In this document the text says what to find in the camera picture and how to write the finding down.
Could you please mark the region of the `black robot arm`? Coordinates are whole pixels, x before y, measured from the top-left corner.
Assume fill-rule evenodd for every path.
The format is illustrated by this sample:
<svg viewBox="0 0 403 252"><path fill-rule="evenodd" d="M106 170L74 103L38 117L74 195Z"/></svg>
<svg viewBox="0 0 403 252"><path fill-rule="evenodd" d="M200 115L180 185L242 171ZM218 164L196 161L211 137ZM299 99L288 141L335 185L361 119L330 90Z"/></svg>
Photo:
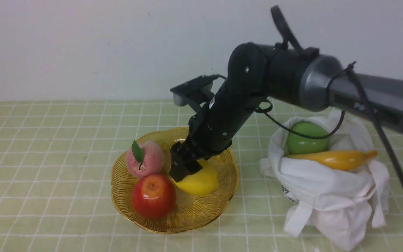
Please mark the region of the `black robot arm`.
<svg viewBox="0 0 403 252"><path fill-rule="evenodd" d="M369 118L368 107L352 79L333 56L301 56L293 49L245 43L228 62L228 75L216 94L206 86L218 75L199 76L171 89L196 112L184 143L171 147L172 175L180 181L200 169L199 159L217 156L267 98L312 112L336 107ZM403 80L356 74L375 118L403 134Z"/></svg>

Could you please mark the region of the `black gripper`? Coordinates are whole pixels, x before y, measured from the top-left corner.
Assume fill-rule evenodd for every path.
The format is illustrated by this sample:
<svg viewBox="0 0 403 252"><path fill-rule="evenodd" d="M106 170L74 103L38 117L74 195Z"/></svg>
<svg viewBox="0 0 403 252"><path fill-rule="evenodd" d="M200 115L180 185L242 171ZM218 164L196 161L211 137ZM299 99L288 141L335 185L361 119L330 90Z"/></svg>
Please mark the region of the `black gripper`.
<svg viewBox="0 0 403 252"><path fill-rule="evenodd" d="M197 156L216 156L229 148L235 134L266 99L253 87L225 80L211 101L201 104L190 118L186 140L171 147L170 177L181 182L202 169Z"/></svg>

